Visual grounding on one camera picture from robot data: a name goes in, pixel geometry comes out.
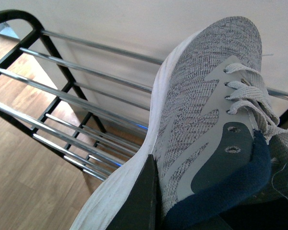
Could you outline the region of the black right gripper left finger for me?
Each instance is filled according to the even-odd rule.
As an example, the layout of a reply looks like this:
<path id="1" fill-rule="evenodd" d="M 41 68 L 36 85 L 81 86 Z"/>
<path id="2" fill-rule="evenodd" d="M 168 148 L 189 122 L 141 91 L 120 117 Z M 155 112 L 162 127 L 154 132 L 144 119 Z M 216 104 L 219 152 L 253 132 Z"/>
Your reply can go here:
<path id="1" fill-rule="evenodd" d="M 156 160 L 149 154 L 123 206 L 107 226 L 108 230 L 158 230 L 161 193 Z"/>

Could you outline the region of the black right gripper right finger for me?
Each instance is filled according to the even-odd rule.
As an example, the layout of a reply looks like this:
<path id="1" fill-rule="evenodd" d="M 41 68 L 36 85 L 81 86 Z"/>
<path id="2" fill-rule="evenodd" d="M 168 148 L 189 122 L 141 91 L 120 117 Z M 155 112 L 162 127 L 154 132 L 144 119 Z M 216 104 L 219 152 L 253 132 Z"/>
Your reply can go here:
<path id="1" fill-rule="evenodd" d="M 234 230 L 288 230 L 288 148 L 270 140 L 272 173 L 268 184 L 240 205 L 222 213 Z"/>

